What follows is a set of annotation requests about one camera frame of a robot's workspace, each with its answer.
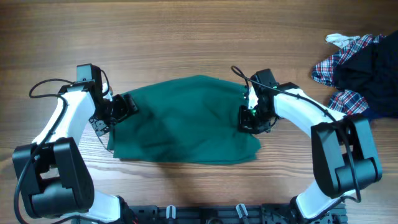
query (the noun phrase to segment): green towel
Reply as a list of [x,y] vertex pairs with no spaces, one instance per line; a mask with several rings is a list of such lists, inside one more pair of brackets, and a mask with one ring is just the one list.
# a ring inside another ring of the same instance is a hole
[[245,88],[197,75],[129,91],[139,108],[110,132],[108,149],[120,159],[238,164],[256,158],[261,145],[240,133]]

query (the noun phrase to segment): pile of clothes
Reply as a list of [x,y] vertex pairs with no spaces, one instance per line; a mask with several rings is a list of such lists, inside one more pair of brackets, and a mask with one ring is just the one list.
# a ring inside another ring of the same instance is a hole
[[398,117],[398,31],[387,37],[333,34],[326,41],[341,50],[315,65],[312,78],[339,90],[329,108],[369,119]]

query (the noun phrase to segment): wooden table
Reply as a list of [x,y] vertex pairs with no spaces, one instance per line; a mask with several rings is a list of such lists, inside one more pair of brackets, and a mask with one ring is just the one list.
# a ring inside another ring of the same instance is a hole
[[[246,75],[271,68],[278,82],[294,82],[327,104],[336,90],[310,78],[312,67],[338,50],[325,36],[390,34],[398,28],[397,8],[397,1],[372,0],[0,5],[0,223],[16,222],[12,152],[41,132],[56,105],[29,99],[35,83],[75,80],[84,63],[105,70],[115,93],[193,74],[244,83],[229,70],[238,65]],[[398,122],[380,119],[372,127],[383,179],[363,191],[361,204],[348,202],[349,222],[395,223]],[[288,202],[313,181],[310,140],[287,120],[257,137],[257,160],[236,166],[120,161],[90,126],[79,148],[95,187],[130,205]]]

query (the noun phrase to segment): cable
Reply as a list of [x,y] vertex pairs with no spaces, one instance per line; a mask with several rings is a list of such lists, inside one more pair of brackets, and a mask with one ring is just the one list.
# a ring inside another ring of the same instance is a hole
[[352,155],[351,149],[349,148],[348,138],[346,137],[346,134],[345,134],[345,133],[343,132],[343,130],[341,129],[340,125],[337,123],[337,120],[329,113],[329,111],[326,110],[326,109],[323,109],[318,103],[316,103],[316,102],[314,102],[314,101],[312,101],[312,100],[310,100],[310,99],[308,99],[308,98],[306,98],[306,97],[303,97],[303,96],[301,96],[301,95],[299,95],[299,94],[293,94],[293,93],[289,93],[289,92],[287,92],[287,91],[278,90],[278,89],[276,89],[276,88],[273,88],[273,87],[264,85],[264,84],[262,84],[262,83],[256,82],[256,81],[254,81],[254,80],[251,80],[250,78],[246,77],[246,76],[243,74],[243,72],[242,72],[237,66],[235,66],[235,65],[231,66],[231,70],[232,70],[233,73],[237,74],[237,76],[239,76],[239,77],[245,79],[246,81],[249,81],[249,82],[251,82],[251,83],[255,83],[255,84],[257,84],[257,85],[260,85],[260,86],[265,87],[265,88],[267,88],[267,89],[269,89],[269,90],[272,90],[272,91],[276,91],[276,92],[278,92],[278,93],[283,93],[283,94],[285,94],[285,95],[293,96],[293,97],[296,97],[296,98],[298,98],[298,99],[307,101],[307,102],[311,103],[313,106],[315,106],[315,107],[317,107],[318,109],[320,109],[322,112],[324,112],[325,116],[329,117],[329,118],[332,120],[333,124],[336,125],[336,127],[337,127],[337,132],[338,132],[338,134],[341,136],[341,140],[344,142],[344,145],[345,145],[345,147],[346,147],[346,151],[347,151],[347,155],[348,155],[348,160],[349,160],[349,166],[350,166],[350,168],[351,168],[351,174],[352,174],[352,176],[353,176],[353,181],[354,181],[354,189],[355,189],[355,192],[356,192],[356,198],[354,198],[354,197],[352,197],[352,196],[342,196],[341,199],[342,199],[342,200],[350,199],[350,200],[353,200],[353,201],[356,202],[356,203],[361,202],[361,201],[362,201],[361,192],[360,192],[360,189],[359,189],[358,179],[357,179],[356,171],[355,171],[355,168],[354,168],[354,159],[353,159],[353,155]]
[[109,93],[109,89],[110,89],[111,87],[110,87],[110,85],[109,85],[109,80],[108,80],[108,77],[106,76],[105,71],[101,69],[101,72],[104,74],[105,79],[106,79],[106,84],[108,85],[108,89],[107,89],[105,92],[102,93],[102,96],[106,96],[106,95]]
[[104,142],[101,140],[101,138],[100,138],[98,135],[97,135],[97,138],[98,138],[98,140],[100,141],[100,143],[102,144],[102,146],[104,147],[104,149],[113,154],[112,151],[110,151],[108,148],[106,148]]
[[[233,65],[233,66],[231,67],[231,69],[232,69],[232,68],[236,69],[239,73],[243,74],[243,72],[242,72],[237,66]],[[250,88],[249,88],[249,82],[248,82],[246,79],[244,79],[244,81],[246,82],[246,97],[249,97],[249,94],[250,94],[250,92],[249,92],[249,90],[250,90]]]
[[272,129],[272,127],[274,127],[274,125],[276,124],[276,122],[279,120],[279,118],[276,116],[274,119],[274,122],[272,125],[269,126],[269,129],[267,129],[265,132],[270,131]]
[[[56,98],[59,98],[59,99],[62,100],[63,107],[62,107],[61,113],[59,114],[58,118],[55,120],[54,124],[52,125],[52,127],[50,128],[50,130],[48,131],[48,133],[45,135],[44,139],[43,139],[43,140],[40,142],[40,144],[37,145],[37,146],[35,147],[35,149],[33,150],[33,153],[30,155],[30,159],[26,162],[26,164],[25,164],[25,166],[24,166],[24,168],[23,168],[23,170],[22,170],[22,172],[21,172],[21,175],[19,176],[17,185],[16,185],[16,187],[15,187],[15,192],[14,192],[14,213],[15,213],[15,216],[16,216],[17,220],[18,220],[21,224],[28,224],[28,223],[23,219],[23,217],[22,217],[22,215],[21,215],[21,211],[19,210],[19,193],[21,192],[21,185],[22,185],[22,183],[23,183],[23,181],[24,181],[24,179],[25,179],[26,172],[27,172],[29,166],[32,165],[34,161],[40,159],[40,156],[39,156],[39,157],[36,157],[36,155],[37,155],[37,154],[39,153],[39,151],[42,149],[43,145],[51,138],[52,134],[54,133],[54,130],[58,127],[58,125],[59,125],[59,123],[61,122],[63,116],[65,115],[66,110],[67,110],[67,107],[68,107],[68,102],[67,102],[66,99],[65,99],[64,97],[62,97],[61,95],[58,95],[58,94],[32,95],[33,91],[34,91],[39,85],[41,85],[41,84],[43,84],[43,83],[47,83],[47,82],[53,82],[53,81],[67,82],[67,83],[69,83],[69,84],[73,84],[73,82],[68,81],[68,80],[64,80],[64,79],[60,79],[60,78],[51,78],[51,79],[44,80],[44,81],[41,81],[41,82],[37,83],[37,84],[34,85],[34,86],[30,89],[30,91],[29,91],[29,97],[30,97],[30,98],[33,98],[33,99],[36,99],[36,98],[44,98],[44,97],[56,97]],[[79,216],[79,215],[75,215],[75,216],[68,217],[68,218],[64,218],[63,220],[54,222],[53,224],[63,223],[63,222],[66,222],[66,221],[68,221],[68,220],[71,220],[71,219],[73,219],[73,218],[81,218],[81,219],[83,219],[83,220],[87,220],[87,221],[91,221],[91,222],[98,222],[98,223],[100,223],[100,224],[103,223],[103,222],[101,222],[101,221],[99,221],[99,220],[93,220],[93,219],[90,219],[90,218],[85,218],[85,217],[81,217],[81,216]]]

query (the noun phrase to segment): plaid shirt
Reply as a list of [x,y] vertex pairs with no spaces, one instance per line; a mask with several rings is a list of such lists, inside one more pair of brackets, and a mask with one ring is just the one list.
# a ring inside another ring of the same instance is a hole
[[[314,66],[312,71],[312,78],[327,86],[334,86],[333,71],[337,65],[343,64],[354,54],[371,43],[378,44],[384,35],[373,37],[372,35],[364,35],[359,40],[354,40],[346,47],[334,53],[326,60]],[[359,93],[351,90],[338,91],[334,93],[328,104],[330,109],[340,111],[345,114],[362,113],[369,108],[365,98]]]

